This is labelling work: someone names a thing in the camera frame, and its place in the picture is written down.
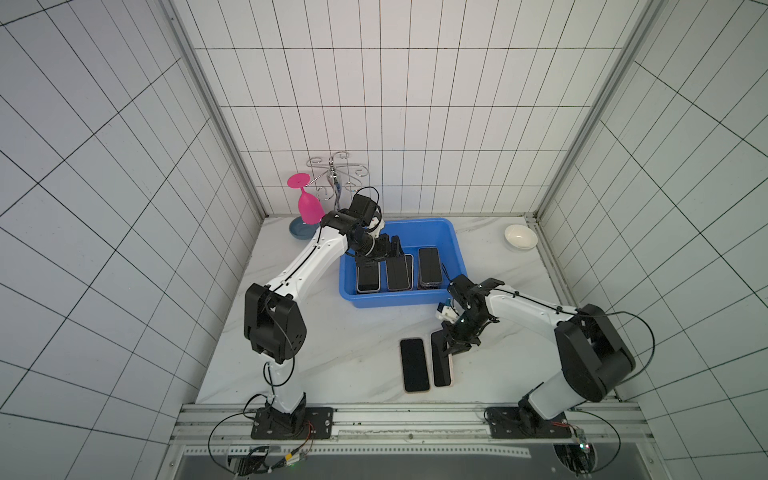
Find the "left electronics board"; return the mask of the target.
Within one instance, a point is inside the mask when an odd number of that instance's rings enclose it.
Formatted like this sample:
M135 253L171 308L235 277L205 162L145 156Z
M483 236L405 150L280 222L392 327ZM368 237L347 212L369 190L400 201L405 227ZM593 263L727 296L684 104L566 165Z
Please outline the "left electronics board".
M256 447L250 449L243 457L229 459L229 470L235 477L249 477L253 475L274 473L277 470L295 465L306 457L305 452L294 449L280 459L269 459L269 449Z

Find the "black phone removed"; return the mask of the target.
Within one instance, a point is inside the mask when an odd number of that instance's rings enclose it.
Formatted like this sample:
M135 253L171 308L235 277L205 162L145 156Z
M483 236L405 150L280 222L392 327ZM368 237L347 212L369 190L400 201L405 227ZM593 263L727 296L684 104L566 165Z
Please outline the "black phone removed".
M440 330L430 335L433 381L438 388L450 386L453 380L451 355L440 355L441 338Z
M407 393L428 391L430 380L423 340L421 338L402 339L400 356L405 391Z
M357 266L356 292L358 294L378 293L381 289L380 264L364 263Z

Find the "white bowl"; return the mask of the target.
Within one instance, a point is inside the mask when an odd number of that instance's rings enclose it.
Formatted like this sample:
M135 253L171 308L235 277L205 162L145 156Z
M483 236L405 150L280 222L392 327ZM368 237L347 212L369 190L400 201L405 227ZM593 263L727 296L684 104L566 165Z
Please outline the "white bowl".
M537 247L539 243L538 235L534 230L526 225L512 224L504 230L505 241L512 247L520 251L529 251Z

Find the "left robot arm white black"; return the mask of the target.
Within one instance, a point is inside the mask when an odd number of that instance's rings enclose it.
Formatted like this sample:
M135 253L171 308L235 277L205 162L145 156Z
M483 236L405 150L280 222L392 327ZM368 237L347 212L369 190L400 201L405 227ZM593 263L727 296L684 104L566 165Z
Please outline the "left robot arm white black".
M272 431L297 435L304 428L306 393L291 378L307 327L302 296L339 258L351 252L363 263L404 256L400 238L381 231L376 213L330 212L304 250L265 285L252 284L244 296L244 337L264 360L262 375L272 398L255 421Z

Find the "black phone stack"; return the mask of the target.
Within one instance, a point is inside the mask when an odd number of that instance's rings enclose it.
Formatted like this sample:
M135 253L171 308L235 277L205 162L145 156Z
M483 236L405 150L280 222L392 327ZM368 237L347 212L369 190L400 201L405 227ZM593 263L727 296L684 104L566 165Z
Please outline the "black phone stack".
M436 247L420 248L418 262L418 288L438 289L443 279L439 250Z
M401 258L386 260L387 289L391 292L409 290L410 280L406 255Z

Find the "aluminium mounting rail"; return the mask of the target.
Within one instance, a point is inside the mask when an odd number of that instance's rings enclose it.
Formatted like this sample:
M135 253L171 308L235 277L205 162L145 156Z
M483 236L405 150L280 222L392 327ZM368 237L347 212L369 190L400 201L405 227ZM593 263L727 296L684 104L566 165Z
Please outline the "aluminium mounting rail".
M253 440L253 422L234 404L188 405L173 429L171 446L192 454L245 454L268 446L273 455L296 447L313 455L426 454L490 455L529 459L535 447L555 439L494 439L484 419L485 404L341 404L334 407L331 437L325 440Z

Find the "electronics board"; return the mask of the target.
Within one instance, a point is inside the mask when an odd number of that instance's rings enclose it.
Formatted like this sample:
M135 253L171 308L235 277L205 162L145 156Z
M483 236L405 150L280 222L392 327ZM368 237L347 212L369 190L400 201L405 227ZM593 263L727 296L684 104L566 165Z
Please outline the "electronics board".
M229 470L235 477L249 477L253 475L274 473L277 470L295 465L306 457L305 452L294 449L280 459L269 459L269 449L256 447L250 449L243 457L229 459Z
M576 437L576 442L561 446L562 463L576 475L589 474L595 468L596 454L582 429L575 426L571 426L570 429Z

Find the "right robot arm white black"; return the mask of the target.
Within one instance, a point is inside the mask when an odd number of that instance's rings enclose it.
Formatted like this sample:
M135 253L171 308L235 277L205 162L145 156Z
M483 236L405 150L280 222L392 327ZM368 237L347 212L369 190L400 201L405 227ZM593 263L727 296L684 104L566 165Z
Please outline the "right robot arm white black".
M448 285L450 298L436 309L441 322L430 337L433 380L452 382L454 356L481 343L487 326L513 320L552 341L561 369L526 393L513 407L488 407L484 417L495 438L566 438L565 411L600 402L624 382L636 362L601 308L546 304L488 278L474 283L459 275Z

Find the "black phone middle stack under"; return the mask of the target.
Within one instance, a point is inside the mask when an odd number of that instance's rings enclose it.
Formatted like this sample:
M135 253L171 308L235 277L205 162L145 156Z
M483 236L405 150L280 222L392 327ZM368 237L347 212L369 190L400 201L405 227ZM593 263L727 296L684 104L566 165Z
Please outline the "black phone middle stack under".
M416 273L415 273L415 260L414 256L411 254L406 255L406 259L408 260L408 275L410 280L410 287L409 290L415 290L416 289Z

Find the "pink wine glass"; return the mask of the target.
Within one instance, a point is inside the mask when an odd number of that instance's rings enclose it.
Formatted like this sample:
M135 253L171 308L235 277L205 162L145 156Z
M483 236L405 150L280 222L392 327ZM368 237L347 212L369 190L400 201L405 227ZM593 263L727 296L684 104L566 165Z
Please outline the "pink wine glass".
M317 225L322 221L325 215L321 201L307 191L307 187L312 182L307 173L296 173L292 175L287 185L289 188L297 189L301 192L298 200L298 210L302 221L307 225Z

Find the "blue plastic storage box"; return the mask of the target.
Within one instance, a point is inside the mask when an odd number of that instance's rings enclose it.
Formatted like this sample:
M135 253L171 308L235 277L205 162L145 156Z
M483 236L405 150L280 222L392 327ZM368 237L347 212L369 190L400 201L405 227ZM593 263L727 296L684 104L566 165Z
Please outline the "blue plastic storage box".
M342 256L341 297L357 308L447 301L450 280L467 273L453 223L445 218L388 221L383 232L399 238L403 257L359 273L354 258Z

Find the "black phone stack top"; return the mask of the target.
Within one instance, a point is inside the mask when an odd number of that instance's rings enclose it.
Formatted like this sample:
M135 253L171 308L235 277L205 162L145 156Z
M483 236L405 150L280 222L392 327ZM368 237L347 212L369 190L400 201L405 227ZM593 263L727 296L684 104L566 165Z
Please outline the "black phone stack top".
M410 280L406 255L401 258L386 260L387 289L391 292L409 290Z

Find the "right electronics board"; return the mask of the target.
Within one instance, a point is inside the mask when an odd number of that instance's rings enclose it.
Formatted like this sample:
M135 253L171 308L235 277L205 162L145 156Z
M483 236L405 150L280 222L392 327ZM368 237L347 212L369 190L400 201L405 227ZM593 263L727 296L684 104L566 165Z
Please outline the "right electronics board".
M571 426L570 429L576 437L576 442L561 446L562 463L576 475L589 474L595 468L596 454L582 429L575 426Z

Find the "black phone right stack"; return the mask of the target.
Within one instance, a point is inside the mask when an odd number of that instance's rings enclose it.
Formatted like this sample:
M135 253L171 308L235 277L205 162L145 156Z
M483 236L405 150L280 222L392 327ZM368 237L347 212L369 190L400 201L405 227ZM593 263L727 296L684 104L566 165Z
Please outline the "black phone right stack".
M420 248L418 262L418 288L438 289L443 279L439 250L436 247Z

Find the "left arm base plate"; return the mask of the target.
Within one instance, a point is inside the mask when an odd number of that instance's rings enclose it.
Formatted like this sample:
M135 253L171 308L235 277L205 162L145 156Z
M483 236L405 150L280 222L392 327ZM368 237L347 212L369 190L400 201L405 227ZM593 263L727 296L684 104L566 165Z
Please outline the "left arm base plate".
M250 437L253 440L329 439L334 413L331 407L301 407L294 414L262 407L256 412Z

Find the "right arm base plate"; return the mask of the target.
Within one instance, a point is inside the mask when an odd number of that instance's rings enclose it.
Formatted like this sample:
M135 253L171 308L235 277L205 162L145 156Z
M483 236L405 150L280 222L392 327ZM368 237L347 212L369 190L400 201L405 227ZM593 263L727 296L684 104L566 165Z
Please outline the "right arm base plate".
M487 407L484 419L494 439L568 439L569 427L554 425L541 419L535 412L516 406Z

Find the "blue grey saucer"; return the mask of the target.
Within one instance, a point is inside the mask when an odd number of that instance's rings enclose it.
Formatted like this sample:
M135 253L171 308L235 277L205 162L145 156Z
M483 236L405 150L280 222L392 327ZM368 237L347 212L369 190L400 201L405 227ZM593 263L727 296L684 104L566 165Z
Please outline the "blue grey saucer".
M310 240L317 229L318 224L307 224L301 216L294 218L289 224L289 233L297 240Z

